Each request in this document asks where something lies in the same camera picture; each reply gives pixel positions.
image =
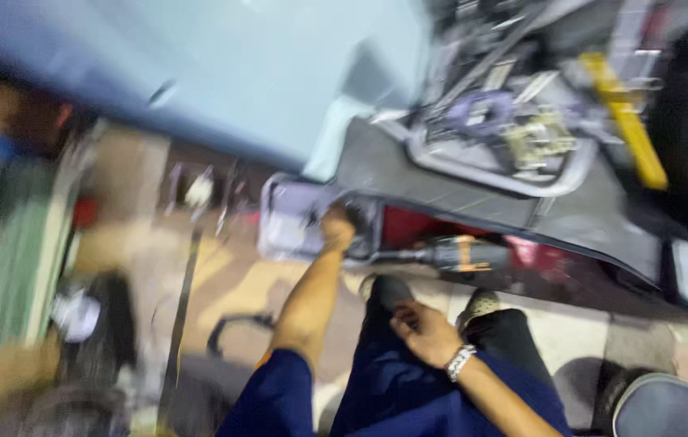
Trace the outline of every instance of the shoe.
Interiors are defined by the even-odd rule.
[[[491,290],[477,289],[470,297],[463,313],[457,317],[457,330],[462,333],[475,317],[485,316],[498,310],[500,310],[500,298],[497,294]]]

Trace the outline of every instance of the bracelet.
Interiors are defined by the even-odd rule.
[[[454,357],[446,365],[446,375],[449,376],[449,380],[452,382],[457,382],[457,375],[459,371],[463,369],[465,363],[468,363],[470,357],[476,354],[476,346],[473,344],[463,344],[457,349]]]

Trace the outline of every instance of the sleeve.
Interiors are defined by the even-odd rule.
[[[279,349],[255,370],[217,437],[313,436],[311,372],[295,352]]]

